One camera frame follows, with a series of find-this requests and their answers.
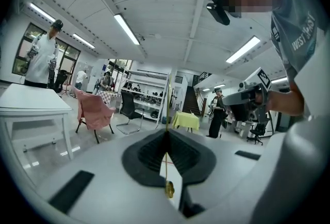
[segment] fluorescent light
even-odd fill
[[[257,37],[253,37],[251,40],[247,42],[242,48],[240,48],[236,53],[231,55],[229,59],[226,62],[232,63],[236,61],[239,57],[247,53],[249,50],[251,50],[255,45],[257,45],[260,42],[260,40]]]
[[[122,15],[117,14],[114,15],[114,18],[117,20],[117,22],[122,26],[123,30],[126,32],[126,34],[130,37],[130,39],[132,40],[132,42],[135,45],[140,45],[138,39],[134,36],[134,33],[130,30],[130,28],[128,27],[127,23],[125,22],[125,20],[123,19]]]
[[[73,37],[77,38],[78,40],[82,41],[84,44],[86,44],[87,46],[91,47],[92,49],[95,48],[95,46],[93,46],[92,44],[90,44],[89,42],[87,42],[86,40],[84,40],[82,37],[78,36],[76,33],[72,35]]]
[[[284,81],[287,81],[287,80],[288,80],[287,77],[283,77],[283,78],[280,78],[280,79],[273,80],[272,84],[279,83],[279,82],[284,82]]]
[[[225,85],[224,84],[218,85],[218,86],[215,86],[214,88],[218,88],[218,87],[222,87],[222,86],[225,86]]]
[[[44,17],[48,18],[50,21],[55,22],[55,19],[51,15],[47,14],[45,11],[43,11],[41,8],[37,7],[35,4],[30,3],[30,7],[33,8],[34,10],[38,11]]]

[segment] staircase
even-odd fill
[[[194,113],[196,116],[201,115],[200,109],[198,108],[196,94],[195,94],[194,88],[192,86],[187,87],[183,112]]]

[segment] table leg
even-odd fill
[[[70,134],[69,134],[69,130],[68,130],[68,118],[69,118],[68,113],[63,114],[62,124],[63,124],[63,134],[64,134],[64,139],[65,139],[65,144],[67,146],[67,152],[68,152],[69,158],[72,160],[73,153],[72,153],[72,147],[71,147],[71,142],[70,142]]]

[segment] person in black clothes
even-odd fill
[[[223,98],[222,90],[220,88],[216,88],[214,92],[218,96],[218,101],[216,106],[213,108],[214,117],[212,119],[211,126],[208,131],[209,135],[207,135],[207,137],[211,137],[215,139],[218,137],[221,123],[226,117],[226,108],[222,103],[222,98]]]

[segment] baseball cap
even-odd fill
[[[56,20],[53,24],[52,27],[56,28],[58,31],[61,31],[63,28],[63,22],[61,20]]]
[[[212,16],[216,19],[216,21],[218,21],[219,23],[223,24],[223,25],[229,25],[230,20],[225,12],[224,4],[228,3],[228,0],[212,0],[213,3],[209,3],[207,4],[207,9],[210,11],[210,13],[212,14]],[[226,9],[228,9],[228,13],[235,17],[235,18],[241,18],[242,15],[240,12],[236,12],[235,11],[235,7],[231,7],[228,6]]]
[[[216,93],[218,91],[220,91],[222,93],[222,89],[221,88],[215,88],[214,91],[213,91],[213,93]]]

